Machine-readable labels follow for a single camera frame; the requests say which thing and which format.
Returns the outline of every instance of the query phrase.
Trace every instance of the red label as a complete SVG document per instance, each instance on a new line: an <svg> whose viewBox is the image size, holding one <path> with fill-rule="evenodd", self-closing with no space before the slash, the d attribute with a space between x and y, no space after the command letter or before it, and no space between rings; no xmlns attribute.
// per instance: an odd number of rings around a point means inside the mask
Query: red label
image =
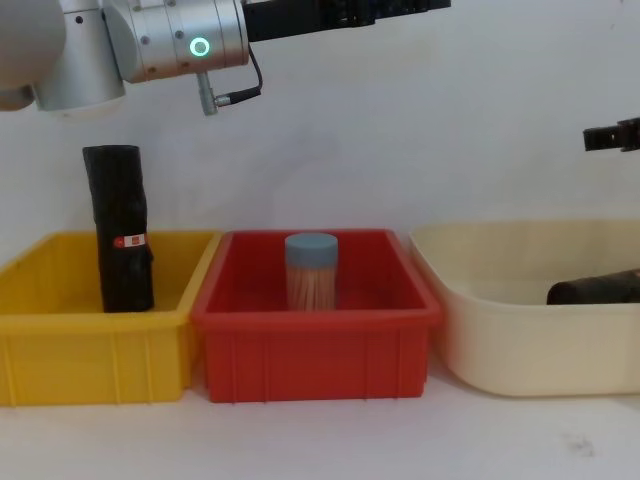
<svg viewBox="0 0 640 480"><path fill-rule="evenodd" d="M116 237L113 240L113 246L115 248L133 248L140 247L147 244L147 235L142 233L140 235L129 235L126 237Z"/></svg>

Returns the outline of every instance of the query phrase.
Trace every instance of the green indicator light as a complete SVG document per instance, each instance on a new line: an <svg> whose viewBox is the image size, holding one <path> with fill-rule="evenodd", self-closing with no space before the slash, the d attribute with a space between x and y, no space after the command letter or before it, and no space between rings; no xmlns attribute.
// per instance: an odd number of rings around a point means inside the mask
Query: green indicator light
<svg viewBox="0 0 640 480"><path fill-rule="evenodd" d="M211 50L211 45L206 38L198 37L191 41L189 48L191 49L191 53L196 57L204 57L209 53L209 50Z"/></svg>

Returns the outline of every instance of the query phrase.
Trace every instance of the dark brown object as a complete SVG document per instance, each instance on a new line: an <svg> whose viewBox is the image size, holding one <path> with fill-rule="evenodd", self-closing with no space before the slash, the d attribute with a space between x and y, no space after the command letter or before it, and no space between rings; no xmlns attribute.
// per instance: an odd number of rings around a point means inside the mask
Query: dark brown object
<svg viewBox="0 0 640 480"><path fill-rule="evenodd" d="M640 303L640 270L556 283L547 305Z"/></svg>

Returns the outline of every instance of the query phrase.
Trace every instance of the blue lid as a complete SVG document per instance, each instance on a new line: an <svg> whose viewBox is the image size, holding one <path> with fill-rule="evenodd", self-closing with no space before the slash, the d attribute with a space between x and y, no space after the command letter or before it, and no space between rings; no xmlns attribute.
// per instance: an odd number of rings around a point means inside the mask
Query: blue lid
<svg viewBox="0 0 640 480"><path fill-rule="evenodd" d="M285 240L287 265L330 268L338 264L338 239L326 233L300 233Z"/></svg>

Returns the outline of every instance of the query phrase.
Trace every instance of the plastic bin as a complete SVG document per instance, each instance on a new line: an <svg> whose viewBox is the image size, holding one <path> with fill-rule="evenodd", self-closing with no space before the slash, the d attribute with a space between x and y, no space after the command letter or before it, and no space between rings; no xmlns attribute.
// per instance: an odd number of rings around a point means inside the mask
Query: plastic bin
<svg viewBox="0 0 640 480"><path fill-rule="evenodd" d="M561 280L640 267L640 222L437 225L413 253L448 311L437 349L508 396L640 393L640 304L546 306Z"/></svg>
<svg viewBox="0 0 640 480"><path fill-rule="evenodd" d="M156 308L104 314L92 233L50 236L0 272L0 404L178 400L189 312L221 235L150 235Z"/></svg>
<svg viewBox="0 0 640 480"><path fill-rule="evenodd" d="M338 308L287 311L285 238L227 234L195 303L213 402L422 395L440 308L385 230L338 237Z"/></svg>

